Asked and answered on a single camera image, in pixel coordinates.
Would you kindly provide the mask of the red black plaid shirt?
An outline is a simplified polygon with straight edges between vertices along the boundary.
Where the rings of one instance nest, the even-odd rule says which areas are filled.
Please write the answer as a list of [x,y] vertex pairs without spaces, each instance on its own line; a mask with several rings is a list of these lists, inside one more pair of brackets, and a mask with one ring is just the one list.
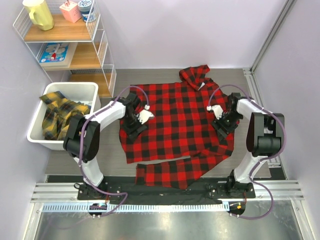
[[234,151],[235,135],[219,140],[207,105],[228,107],[228,97],[207,73],[207,65],[180,70],[179,82],[140,84],[132,88],[154,118],[131,141],[124,129],[119,140],[129,164],[136,164],[135,182],[143,186],[186,189]]

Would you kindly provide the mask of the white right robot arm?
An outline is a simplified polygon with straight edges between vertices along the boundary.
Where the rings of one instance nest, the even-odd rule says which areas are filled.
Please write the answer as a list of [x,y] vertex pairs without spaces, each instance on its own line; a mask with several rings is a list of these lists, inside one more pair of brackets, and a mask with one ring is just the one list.
[[278,155],[285,145],[285,117],[281,113],[271,113],[259,106],[252,98],[239,93],[228,96],[229,108],[223,111],[220,105],[207,106],[214,114],[211,123],[219,142],[226,140],[238,127],[238,121],[248,119],[246,135],[247,152],[242,161],[226,178],[218,183],[218,196],[226,198],[254,198],[253,178],[269,158]]

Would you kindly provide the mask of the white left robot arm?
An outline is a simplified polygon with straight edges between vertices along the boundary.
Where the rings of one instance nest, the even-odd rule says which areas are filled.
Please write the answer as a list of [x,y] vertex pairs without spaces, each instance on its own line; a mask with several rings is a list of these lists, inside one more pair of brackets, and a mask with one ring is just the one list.
[[138,110],[140,98],[129,93],[127,97],[115,97],[101,109],[87,115],[71,117],[63,140],[63,149],[78,164],[83,183],[76,183],[79,200],[100,200],[106,196],[108,184],[102,174],[97,154],[101,131],[117,120],[123,120],[122,128],[130,141],[135,141],[147,129],[146,122],[154,118],[146,104]]

